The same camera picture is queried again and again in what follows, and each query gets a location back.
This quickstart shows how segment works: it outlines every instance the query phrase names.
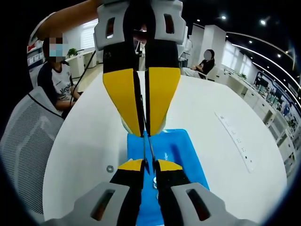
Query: window blind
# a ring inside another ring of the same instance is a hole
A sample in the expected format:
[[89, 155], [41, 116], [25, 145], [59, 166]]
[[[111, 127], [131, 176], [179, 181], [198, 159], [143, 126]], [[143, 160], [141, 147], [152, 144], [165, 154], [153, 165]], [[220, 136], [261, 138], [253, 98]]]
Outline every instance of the window blind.
[[94, 28], [98, 23], [98, 19], [92, 20], [82, 25], [82, 32], [80, 34], [80, 48], [92, 48], [94, 44]]

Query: white t-shirt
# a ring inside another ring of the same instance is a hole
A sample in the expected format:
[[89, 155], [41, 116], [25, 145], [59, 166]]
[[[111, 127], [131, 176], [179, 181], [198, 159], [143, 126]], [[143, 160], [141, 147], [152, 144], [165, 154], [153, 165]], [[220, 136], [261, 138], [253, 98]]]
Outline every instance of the white t-shirt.
[[57, 100], [70, 101], [73, 82], [69, 64], [62, 61], [62, 70], [58, 72], [46, 62], [39, 71], [38, 86], [44, 89], [53, 105]]

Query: small metal part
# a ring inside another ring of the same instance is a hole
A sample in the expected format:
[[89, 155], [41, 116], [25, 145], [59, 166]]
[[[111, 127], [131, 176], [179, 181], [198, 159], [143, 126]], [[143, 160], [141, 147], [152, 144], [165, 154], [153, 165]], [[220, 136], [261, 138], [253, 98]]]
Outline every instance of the small metal part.
[[114, 172], [114, 167], [111, 166], [111, 165], [108, 165], [108, 166], [107, 166], [107, 171], [108, 171], [109, 173]]

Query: black t-shirt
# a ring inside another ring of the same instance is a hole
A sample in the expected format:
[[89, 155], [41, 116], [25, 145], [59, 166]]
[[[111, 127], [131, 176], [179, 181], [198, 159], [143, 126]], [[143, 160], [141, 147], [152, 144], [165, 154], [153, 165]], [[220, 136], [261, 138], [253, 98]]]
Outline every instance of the black t-shirt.
[[214, 59], [213, 60], [209, 60], [209, 61], [206, 61], [206, 60], [203, 60], [199, 66], [201, 68], [203, 68], [203, 71], [201, 72], [198, 68], [197, 70], [203, 74], [208, 74], [209, 71], [211, 71], [211, 69], [214, 67]]

